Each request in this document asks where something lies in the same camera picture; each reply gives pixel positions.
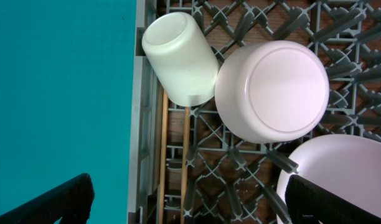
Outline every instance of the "upside-down cup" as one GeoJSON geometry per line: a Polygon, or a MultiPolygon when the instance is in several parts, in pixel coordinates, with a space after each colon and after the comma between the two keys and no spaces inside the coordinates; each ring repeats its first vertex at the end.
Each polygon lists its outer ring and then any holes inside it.
{"type": "Polygon", "coordinates": [[[214,96],[219,63],[191,15],[160,17],[146,29],[142,47],[175,104],[196,106],[214,96]]]}
{"type": "Polygon", "coordinates": [[[321,61],[305,46],[285,40],[236,50],[215,84],[223,123],[254,143],[304,136],[321,120],[328,99],[329,81],[321,61]]]}

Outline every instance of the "blue mat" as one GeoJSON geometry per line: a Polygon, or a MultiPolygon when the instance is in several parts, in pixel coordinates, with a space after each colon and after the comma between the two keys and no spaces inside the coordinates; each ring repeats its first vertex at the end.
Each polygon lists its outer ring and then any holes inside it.
{"type": "Polygon", "coordinates": [[[126,221],[136,1],[0,1],[0,215],[83,172],[126,221]]]}

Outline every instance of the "white plate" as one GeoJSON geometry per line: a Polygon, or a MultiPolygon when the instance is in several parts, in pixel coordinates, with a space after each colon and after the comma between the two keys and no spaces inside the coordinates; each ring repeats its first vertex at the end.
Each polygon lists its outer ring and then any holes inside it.
{"type": "MultiPolygon", "coordinates": [[[[289,158],[301,177],[381,218],[381,143],[330,134],[305,142],[289,158]]],[[[290,175],[282,170],[279,176],[276,192],[284,202],[290,175]]]]}

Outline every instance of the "plastic lattice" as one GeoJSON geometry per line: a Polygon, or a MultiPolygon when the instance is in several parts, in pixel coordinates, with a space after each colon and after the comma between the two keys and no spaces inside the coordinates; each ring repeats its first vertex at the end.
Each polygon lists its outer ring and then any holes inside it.
{"type": "MultiPolygon", "coordinates": [[[[211,48],[220,63],[233,50],[247,44],[282,39],[301,42],[326,66],[331,81],[329,105],[321,122],[309,134],[274,144],[250,144],[234,136],[219,119],[214,100],[191,108],[191,147],[186,165],[192,168],[184,215],[187,222],[211,215],[223,223],[236,220],[274,223],[274,215],[264,216],[259,211],[265,209],[260,204],[269,203],[270,208],[266,209],[272,209],[284,223],[290,223],[286,205],[273,190],[276,179],[264,178],[263,166],[274,164],[286,172],[297,173],[298,165],[288,159],[291,152],[288,149],[321,134],[352,134],[381,142],[381,7],[376,6],[381,3],[327,0],[304,3],[302,7],[284,0],[265,6],[254,6],[244,0],[225,3],[228,4],[167,0],[166,13],[192,14],[207,40],[213,43],[211,48]],[[282,21],[278,16],[270,16],[278,10],[283,14],[282,21]],[[223,38],[218,42],[216,36],[223,38]],[[234,169],[229,178],[221,170],[227,161],[234,169]],[[242,186],[250,183],[254,191],[244,197],[247,190],[242,186]],[[206,190],[206,185],[218,190],[206,190]]],[[[183,110],[177,105],[169,108],[171,112],[183,110]]],[[[175,151],[182,146],[167,148],[172,151],[171,158],[167,157],[169,169],[180,169],[176,164],[181,161],[175,158],[175,151]]],[[[176,198],[179,196],[166,194],[166,210],[179,209],[176,198]]]]}

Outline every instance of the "wooden stick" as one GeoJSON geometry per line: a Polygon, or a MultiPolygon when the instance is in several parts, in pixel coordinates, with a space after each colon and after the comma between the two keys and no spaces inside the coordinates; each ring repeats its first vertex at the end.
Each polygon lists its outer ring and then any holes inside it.
{"type": "Polygon", "coordinates": [[[186,194],[186,182],[188,178],[188,169],[186,167],[186,154],[189,149],[189,128],[191,119],[189,117],[189,108],[185,108],[185,122],[184,122],[184,149],[182,150],[182,176],[181,176],[181,224],[185,224],[184,217],[184,200],[186,194]]]}
{"type": "Polygon", "coordinates": [[[167,118],[168,118],[168,96],[163,93],[161,125],[161,152],[160,152],[160,192],[159,192],[159,224],[163,224],[164,211],[164,185],[166,183],[166,150],[167,150],[167,118]]]}

